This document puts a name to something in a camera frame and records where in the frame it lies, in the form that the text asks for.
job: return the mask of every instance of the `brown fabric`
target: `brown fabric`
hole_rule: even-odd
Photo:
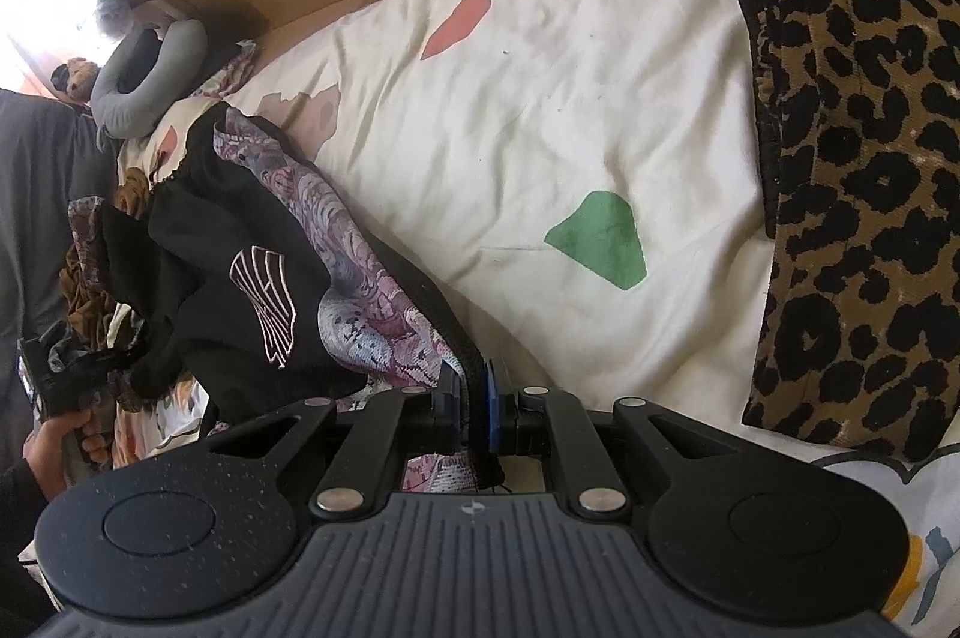
[[[137,168],[127,171],[124,184],[113,192],[113,206],[140,220],[150,211],[150,184]],[[61,293],[67,302],[67,321],[80,340],[92,350],[107,347],[107,330],[116,302],[109,294],[86,286],[80,272],[80,259],[75,246],[66,253],[66,266],[59,274]]]
[[[779,146],[779,197],[746,424],[910,460],[947,430],[960,394],[958,2],[758,0],[758,119],[776,130],[760,138]]]

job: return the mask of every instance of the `human hand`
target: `human hand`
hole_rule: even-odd
[[[64,436],[80,427],[88,435],[83,440],[83,450],[94,462],[106,462],[109,456],[107,441],[97,432],[96,420],[90,411],[71,411],[48,419],[40,425],[37,434],[24,444],[24,459],[48,502],[66,491]]]

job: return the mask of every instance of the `logo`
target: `logo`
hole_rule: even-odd
[[[263,333],[267,362],[285,367],[294,347],[296,307],[287,288],[285,257],[258,245],[234,256],[229,278],[247,295]]]

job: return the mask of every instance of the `bed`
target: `bed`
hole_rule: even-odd
[[[640,395],[877,488],[911,533],[885,614],[947,638],[957,425],[908,468],[740,423],[773,254],[752,98],[736,0],[383,0],[229,102],[284,128],[518,384],[601,409]],[[180,103],[122,165],[169,175],[205,104]],[[126,445],[192,439],[204,401],[186,377]]]

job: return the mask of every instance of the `rivet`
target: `rivet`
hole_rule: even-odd
[[[627,496],[616,489],[606,486],[596,486],[580,493],[578,498],[581,507],[593,513],[611,513],[620,510],[627,504]]]
[[[356,510],[363,504],[363,495],[347,486],[325,489],[317,495],[317,505],[330,513],[344,513]]]

